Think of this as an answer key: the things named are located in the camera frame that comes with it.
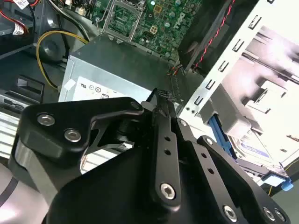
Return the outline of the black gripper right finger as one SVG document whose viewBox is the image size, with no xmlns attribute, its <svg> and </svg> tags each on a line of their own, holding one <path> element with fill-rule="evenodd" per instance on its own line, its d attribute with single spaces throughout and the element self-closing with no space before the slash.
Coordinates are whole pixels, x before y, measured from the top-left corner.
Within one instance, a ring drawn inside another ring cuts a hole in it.
<svg viewBox="0 0 299 224">
<path fill-rule="evenodd" d="M 195 139 L 168 103 L 183 160 L 182 220 L 188 224 L 289 224 L 285 211 L 212 139 Z"/>
</svg>

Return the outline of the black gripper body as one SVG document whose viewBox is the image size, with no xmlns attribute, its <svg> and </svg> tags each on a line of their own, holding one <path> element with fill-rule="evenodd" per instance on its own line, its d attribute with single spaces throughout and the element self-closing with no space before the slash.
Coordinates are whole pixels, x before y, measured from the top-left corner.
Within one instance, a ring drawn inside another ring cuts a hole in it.
<svg viewBox="0 0 299 224">
<path fill-rule="evenodd" d="M 178 171 L 166 175 L 180 183 L 174 200 L 154 187 L 147 149 L 121 154 L 65 185 L 53 200 L 49 224 L 226 224 L 228 191 L 207 149 L 191 141 L 178 144 Z"/>
</svg>

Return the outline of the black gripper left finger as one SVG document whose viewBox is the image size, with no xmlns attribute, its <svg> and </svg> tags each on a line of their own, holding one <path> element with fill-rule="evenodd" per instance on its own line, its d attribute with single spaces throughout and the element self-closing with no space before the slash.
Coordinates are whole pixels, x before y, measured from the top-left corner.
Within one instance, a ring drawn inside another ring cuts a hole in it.
<svg viewBox="0 0 299 224">
<path fill-rule="evenodd" d="M 134 143 L 149 160 L 146 193 L 164 207 L 180 204 L 175 98 L 155 89 L 142 103 L 129 97 L 32 105 L 24 109 L 12 150 L 13 173 L 29 177 L 47 204 L 80 176 L 84 155 Z"/>
</svg>

